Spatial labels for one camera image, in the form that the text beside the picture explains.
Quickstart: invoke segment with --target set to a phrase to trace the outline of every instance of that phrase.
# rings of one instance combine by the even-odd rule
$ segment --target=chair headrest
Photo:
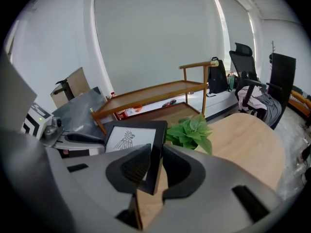
[[[241,44],[241,43],[235,43],[235,45],[236,45],[235,53],[239,55],[243,55],[243,56],[253,55],[253,51],[249,46]]]

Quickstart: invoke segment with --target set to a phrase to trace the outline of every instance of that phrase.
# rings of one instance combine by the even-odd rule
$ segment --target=plastic wrap
[[[98,110],[106,103],[98,88],[85,92],[70,100],[53,112],[55,117],[60,117],[66,131],[75,131],[104,138],[104,134],[95,124],[90,108]]]

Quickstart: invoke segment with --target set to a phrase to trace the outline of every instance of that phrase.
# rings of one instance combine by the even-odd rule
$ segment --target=light wood tabletop
[[[273,190],[281,177],[285,152],[279,137],[255,116],[236,113],[209,125],[213,133],[213,155],[230,160]],[[158,190],[150,195],[138,190],[137,199],[143,227],[146,228],[163,207],[162,193],[168,188],[162,166]]]

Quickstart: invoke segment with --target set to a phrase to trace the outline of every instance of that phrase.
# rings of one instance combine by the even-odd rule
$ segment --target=white curtain
[[[248,12],[236,0],[219,0],[228,27],[230,49],[235,51],[235,42],[248,45],[255,59],[254,35]]]
[[[181,65],[224,57],[214,0],[95,0],[98,39],[116,94],[183,79]],[[203,69],[187,71],[203,81]]]

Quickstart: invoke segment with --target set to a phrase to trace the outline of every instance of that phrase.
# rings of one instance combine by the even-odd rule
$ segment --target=green plant
[[[200,145],[208,154],[212,154],[212,143],[207,139],[212,129],[207,126],[201,114],[193,118],[183,118],[178,122],[180,124],[167,129],[166,140],[173,145],[192,150]]]

